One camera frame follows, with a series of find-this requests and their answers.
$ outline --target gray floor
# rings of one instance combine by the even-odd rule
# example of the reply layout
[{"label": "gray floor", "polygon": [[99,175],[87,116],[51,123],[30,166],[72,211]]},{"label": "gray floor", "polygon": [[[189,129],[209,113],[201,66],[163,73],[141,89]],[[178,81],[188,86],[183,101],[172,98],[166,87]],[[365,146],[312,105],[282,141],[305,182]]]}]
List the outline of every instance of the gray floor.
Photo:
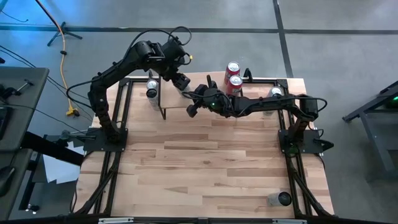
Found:
[{"label": "gray floor", "polygon": [[[277,28],[272,0],[51,0],[44,4],[58,21],[73,26]],[[398,29],[398,1],[394,0],[280,0],[279,5],[286,29]],[[51,24],[34,1],[9,1],[4,11],[19,19],[28,18],[29,24]],[[0,22],[14,21],[0,14]],[[65,76],[69,85],[89,80],[112,61],[119,60],[136,35],[77,34],[83,40],[67,37]],[[62,40],[58,38],[47,47],[51,36],[53,32],[2,30],[0,44],[37,67],[49,68],[50,76],[61,82]],[[152,33],[142,39],[164,42],[166,36]],[[360,121],[346,124],[341,117],[397,80],[398,36],[286,35],[286,39],[294,77],[305,79],[308,94],[329,102],[315,124],[325,129],[324,139],[335,143],[325,153],[335,213],[344,218],[396,222],[397,182],[365,181],[368,174],[377,172],[378,160]],[[237,60],[256,77],[286,77],[278,34],[195,33],[185,49],[194,61],[183,67],[183,72],[224,70],[227,62]],[[7,60],[6,65],[24,66],[1,52],[0,56]],[[85,94],[88,86],[76,91]],[[67,101],[51,84],[46,84],[38,109],[77,129],[86,129],[90,124],[84,118],[65,117]],[[43,135],[58,134],[68,128],[36,113],[29,129]],[[38,185],[31,202],[42,209],[35,216],[67,213],[73,188],[73,183]],[[27,217],[33,215],[14,210],[11,218]]]}]

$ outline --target red can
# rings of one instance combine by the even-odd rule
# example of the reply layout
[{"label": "red can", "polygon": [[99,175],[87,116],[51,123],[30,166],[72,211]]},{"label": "red can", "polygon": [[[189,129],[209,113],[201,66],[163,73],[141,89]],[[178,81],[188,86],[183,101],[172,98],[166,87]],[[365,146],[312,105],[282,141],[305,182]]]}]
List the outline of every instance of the red can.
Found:
[{"label": "red can", "polygon": [[226,86],[226,94],[239,96],[243,86],[243,79],[239,75],[233,75],[229,79],[228,85]]},{"label": "red can", "polygon": [[224,83],[228,85],[229,79],[233,75],[241,75],[241,67],[237,62],[230,62],[228,63],[225,71]]}]

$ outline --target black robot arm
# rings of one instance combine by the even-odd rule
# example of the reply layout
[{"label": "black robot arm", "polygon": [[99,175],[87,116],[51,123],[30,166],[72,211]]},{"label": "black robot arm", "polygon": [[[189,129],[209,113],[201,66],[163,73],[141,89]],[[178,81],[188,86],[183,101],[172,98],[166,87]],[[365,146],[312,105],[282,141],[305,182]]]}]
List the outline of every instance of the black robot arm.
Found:
[{"label": "black robot arm", "polygon": [[[258,111],[287,110],[296,116],[296,122],[289,127],[286,135],[286,142],[289,144],[302,145],[305,140],[304,132],[309,122],[318,118],[318,98],[304,94],[301,95],[274,95],[272,97],[260,97],[249,99],[245,96],[227,96],[217,88],[217,84],[211,81],[208,75],[208,85],[199,85],[194,92],[183,92],[183,95],[193,100],[194,104],[187,107],[187,113],[194,117],[198,108],[207,108],[225,118],[239,118]],[[300,100],[300,107],[295,103]],[[319,140],[319,146],[323,150],[333,147],[327,141]]]},{"label": "black robot arm", "polygon": [[135,70],[146,72],[153,69],[165,81],[171,80],[176,88],[183,90],[190,82],[184,74],[178,73],[178,67],[184,64],[185,55],[187,53],[177,37],[169,39],[164,45],[140,41],[127,51],[122,60],[114,62],[112,67],[92,79],[88,98],[108,141],[118,142],[120,132],[108,114],[106,89]]}]

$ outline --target tripod stand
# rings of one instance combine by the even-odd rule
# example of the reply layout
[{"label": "tripod stand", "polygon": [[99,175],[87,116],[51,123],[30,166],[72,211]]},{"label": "tripod stand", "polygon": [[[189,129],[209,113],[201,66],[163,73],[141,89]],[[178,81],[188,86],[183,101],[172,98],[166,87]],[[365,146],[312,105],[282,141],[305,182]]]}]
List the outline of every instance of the tripod stand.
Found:
[{"label": "tripod stand", "polygon": [[[42,8],[42,10],[43,10],[44,13],[47,15],[47,17],[50,18],[50,20],[52,21],[52,23],[53,23],[55,26],[57,26],[57,23],[56,23],[56,22],[53,20],[53,18],[48,14],[48,12],[43,8],[43,6],[42,6],[37,0],[35,0],[35,1],[36,1],[36,3],[40,6],[40,8]],[[62,22],[62,24],[61,24],[61,26],[60,26],[60,28],[61,28],[61,30],[62,30],[62,32],[63,32],[64,34],[71,35],[71,36],[76,37],[77,39],[80,39],[80,40],[83,38],[83,37],[80,37],[79,35],[76,35],[76,34],[73,34],[73,33],[69,32],[69,31],[66,31],[66,30],[65,30],[65,25],[66,25],[66,22]],[[59,34],[60,34],[60,31],[58,30],[58,31],[55,33],[55,35],[51,38],[51,40],[48,42],[47,46],[50,47],[51,43],[55,40],[55,38],[57,38],[57,37],[59,36]]]}]

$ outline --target wooden tabletop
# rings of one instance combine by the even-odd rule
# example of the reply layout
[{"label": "wooden tabletop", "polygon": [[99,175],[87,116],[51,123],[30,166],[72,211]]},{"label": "wooden tabletop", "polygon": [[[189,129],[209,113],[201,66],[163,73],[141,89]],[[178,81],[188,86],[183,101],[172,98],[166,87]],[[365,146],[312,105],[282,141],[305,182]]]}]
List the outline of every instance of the wooden tabletop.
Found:
[{"label": "wooden tabletop", "polygon": [[[194,74],[188,76],[192,83],[197,83],[192,78]],[[302,79],[288,81],[291,93],[305,93]],[[262,95],[259,93],[266,95],[270,87],[245,84],[243,92],[248,97],[259,97]],[[109,108],[114,107],[116,92],[117,85],[108,89]],[[119,166],[112,216],[294,216],[291,205],[268,207],[266,203],[267,195],[289,191],[285,158],[277,140],[276,113],[226,119],[199,109],[198,114],[190,118],[185,108],[172,109],[185,107],[184,99],[173,98],[175,93],[162,92],[163,99],[164,95],[170,97],[163,101],[163,107],[169,108],[167,120],[163,120],[161,114],[151,108],[145,92],[145,83],[134,84],[127,120],[129,136]],[[99,126],[97,119],[93,126]],[[103,152],[94,152],[82,165],[75,210],[98,185],[103,156]],[[324,208],[333,213],[321,161],[306,154],[303,164],[308,188]],[[298,194],[304,211],[302,194],[300,191]]]}]

